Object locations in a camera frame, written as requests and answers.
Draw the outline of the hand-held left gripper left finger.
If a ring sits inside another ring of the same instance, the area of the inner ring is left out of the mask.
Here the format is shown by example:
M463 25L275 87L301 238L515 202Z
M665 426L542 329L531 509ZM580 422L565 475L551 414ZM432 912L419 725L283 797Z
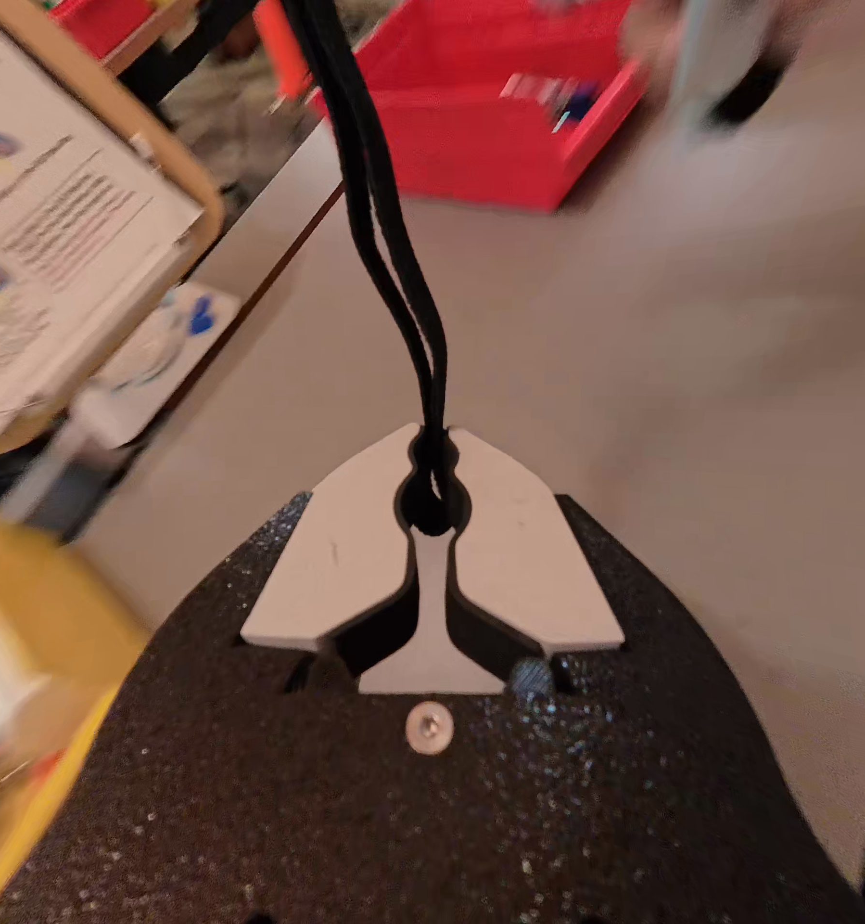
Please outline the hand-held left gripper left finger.
M412 638L419 581L399 502L419 434L406 424L316 485L242 627L245 643L335 655L365 673Z

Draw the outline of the red plastic bin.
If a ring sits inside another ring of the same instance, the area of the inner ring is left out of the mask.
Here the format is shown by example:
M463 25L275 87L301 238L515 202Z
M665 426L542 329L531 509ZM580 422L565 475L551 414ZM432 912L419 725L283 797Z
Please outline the red plastic bin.
M402 2L357 49L402 195L552 213L644 93L619 28L630 2ZM577 126L547 104L599 82Z
M147 1L60 1L48 16L98 61L115 52L154 13Z

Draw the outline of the person's right hand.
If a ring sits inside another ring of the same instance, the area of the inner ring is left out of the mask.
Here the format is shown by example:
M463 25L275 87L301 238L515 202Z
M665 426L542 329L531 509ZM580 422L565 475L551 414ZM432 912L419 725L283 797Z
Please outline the person's right hand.
M634 1L619 28L623 57L639 63L650 82L668 83L685 31L686 1Z

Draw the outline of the yellow plastic bin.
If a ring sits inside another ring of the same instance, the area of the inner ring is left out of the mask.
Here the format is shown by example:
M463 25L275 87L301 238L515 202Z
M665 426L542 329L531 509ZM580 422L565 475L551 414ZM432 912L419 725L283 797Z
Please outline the yellow plastic bin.
M71 550L0 520L0 895L67 801L148 641Z

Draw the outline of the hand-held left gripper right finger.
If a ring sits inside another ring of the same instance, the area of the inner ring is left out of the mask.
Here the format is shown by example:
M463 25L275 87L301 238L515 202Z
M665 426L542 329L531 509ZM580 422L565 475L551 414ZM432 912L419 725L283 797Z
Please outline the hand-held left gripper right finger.
M520 662L617 651L624 632L554 492L470 431L452 427L445 624L452 644L507 683Z

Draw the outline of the orange traffic cone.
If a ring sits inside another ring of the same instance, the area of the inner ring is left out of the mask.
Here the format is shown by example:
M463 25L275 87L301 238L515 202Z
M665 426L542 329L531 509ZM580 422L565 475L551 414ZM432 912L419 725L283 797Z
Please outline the orange traffic cone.
M282 2L258 2L254 24L276 76L277 96L304 99L311 90L311 72Z

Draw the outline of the white round disc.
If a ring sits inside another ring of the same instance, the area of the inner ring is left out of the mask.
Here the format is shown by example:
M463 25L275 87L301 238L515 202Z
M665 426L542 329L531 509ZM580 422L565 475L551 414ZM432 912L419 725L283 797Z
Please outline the white round disc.
M175 361L185 340L182 316L155 314L136 329L97 377L112 391L145 385Z

